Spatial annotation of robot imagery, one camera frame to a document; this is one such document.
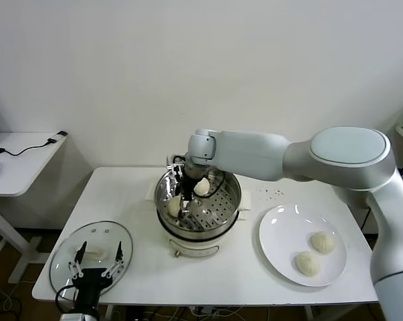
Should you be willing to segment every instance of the power cord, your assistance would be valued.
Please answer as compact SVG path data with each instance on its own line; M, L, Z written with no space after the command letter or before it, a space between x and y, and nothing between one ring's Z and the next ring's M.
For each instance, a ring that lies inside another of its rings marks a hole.
M42 147L45 147L45 146L47 146L49 144L55 144L56 142L61 140L63 137L66 137L67 135L68 135L67 132L61 130L56 135L48 138L47 141L44 144L37 145L37 146L30 146L30 147L27 147L27 148L25 148L22 151L17 152L17 153L10 152L9 150L7 150L5 148L0 147L0 154L2 154L3 152L6 152L7 154L10 154L11 156L19 156L19 155L23 154L27 150L31 150L31 149L35 149L35 148L42 148Z
M369 217L369 215L370 215L370 212L372 212L372 210L371 210L371 209L369 209L369 211L366 213L366 216L364 217L364 220L363 220L362 226L360 227L360 229L362 230L362 232L363 232L363 228L364 228L364 226L366 225L366 222L368 221L368 217Z
M64 291L64 290L66 290L66 289L72 289L72 288L74 288L75 286L73 285L73 284L69 284L69 285L67 285L67 286L64 286L64 287L62 287L60 290L58 290L57 291L57 293L55 294L55 298L54 298L54 303L55 303L55 306L57 307L57 309L62 313L62 314L65 314L65 313L67 313L65 310L63 310L63 308L60 306L60 303L59 303L59 296L60 296L60 294Z

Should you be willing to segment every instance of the white plate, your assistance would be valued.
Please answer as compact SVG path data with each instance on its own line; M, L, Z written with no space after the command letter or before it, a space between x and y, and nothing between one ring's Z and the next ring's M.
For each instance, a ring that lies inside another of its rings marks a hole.
M312 248L309 238L326 231L335 240L335 249L325 255ZM280 205L262 218L259 238L263 253L286 278L304 286L327 286L344 272L347 262L345 245L327 219L310 213L299 205ZM311 251L321 262L321 271L313 277L302 274L295 264L299 252Z

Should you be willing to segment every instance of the floor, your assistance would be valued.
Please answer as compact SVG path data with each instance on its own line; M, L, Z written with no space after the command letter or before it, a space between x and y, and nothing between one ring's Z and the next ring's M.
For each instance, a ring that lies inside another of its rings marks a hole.
M32 233L22 233L22 235L26 239L30 239L34 234ZM45 233L42 234L43 239L39 244L38 250L41 252L51 251L53 248L57 238L58 233ZM19 259L19 253L12 248L9 244L7 244L2 252L0 253L0 291L10 294L12 293L13 303L11 306L12 312L4 311L4 303L5 308L10 308L7 304L8 301L4 301L5 296L0 292L0 321L30 321L30 320L59 320L60 313L57 311L54 303L49 302L40 302L32 298L31 289L33 287L33 283L20 283L15 289L15 285L8 284L7 280L9 274L12 272L13 267L17 263ZM25 282L34 282L36 281L39 273L41 272L42 266L40 265L30 265L22 280ZM19 318L17 319L17 313L19 311L19 303L17 300L21 301L21 313ZM321 312L326 307L314 307L314 314ZM102 306L101 311L105 311L106 307ZM179 308L176 310L176 307L158 307L150 306L150 307L140 307L139 309L132 307L126 309L125 307L117 307L113 314L113 321L125 321L125 320L133 320L131 315L137 315L139 310L143 310L142 319L145 321L167 321L176 313L175 321L202 321L202 320L212 320L211 317L202 316L197 318L190 313L188 308ZM237 311L237 313L233 313L237 310L237 308L229 308L229 311L223 310L219 313L224 316L224 321L252 321L252 320L270 320L270 321L306 321L305 312L303 307L274 307L274 308L266 308L266 307L258 307L258 308L241 308ZM340 321L377 321L377 320L385 320L379 305L377 304L364 304L356 309L352 310L345 316L339 319Z

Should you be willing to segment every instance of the desk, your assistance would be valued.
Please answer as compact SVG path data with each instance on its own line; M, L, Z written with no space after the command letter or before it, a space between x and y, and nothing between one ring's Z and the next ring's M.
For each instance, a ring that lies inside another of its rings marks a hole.
M164 172L162 168L96 169L54 247L53 252L68 235L88 223L111 220L128 228L134 243L131 264L120 282L100 298L101 303L306 306L378 300L370 281L370 248L331 187L319 182L283 179L268 183L238 177L242 189L251 192L252 209L241 213L241 220L226 235L226 247L208 258L175 258L164 240L154 203L145 200L150 185ZM273 189L283 195L276 197ZM339 230L348 262L332 285L308 288L294 284L264 257L257 241L259 220L268 209L284 203L311 207ZM48 276L51 258L32 291L38 300L54 300Z
M50 132L0 133L0 147L16 153L26 147L41 145L54 134ZM55 144L42 148L28 150L19 156L11 156L7 153L0 154L0 197L16 197L24 194L64 140L61 139ZM21 253L21 258L9 277L9 283L17 283L20 280L27 264L45 263L48 258L48 253L36 251L36 247L41 241L40 237L34 237L30 242L27 242L2 215L0 215L0 235L3 237L0 242L0 251L5 242L8 241Z

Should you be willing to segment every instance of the round plate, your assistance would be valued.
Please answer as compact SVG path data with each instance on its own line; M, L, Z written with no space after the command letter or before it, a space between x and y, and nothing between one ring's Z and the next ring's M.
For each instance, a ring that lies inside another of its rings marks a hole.
M332 234L335 249L325 255L311 246L310 237L320 231ZM327 286L344 272L347 262L345 245L327 219L310 213L299 205L280 205L262 218L259 238L263 253L286 278L303 286ZM302 274L295 264L296 256L310 251L321 262L320 272L313 277Z
M133 253L133 242L128 230L115 222L101 221L85 225L74 231L65 239L51 260L49 266L49 281L57 292L62 287L72 284L72 273L68 263L75 259L76 251L87 241L87 248L81 262L84 268L109 268L115 261L116 251L121 241L124 260L124 271L118 274L112 283L102 294L112 288L124 275ZM61 297L72 300L74 289L68 289L61 293Z

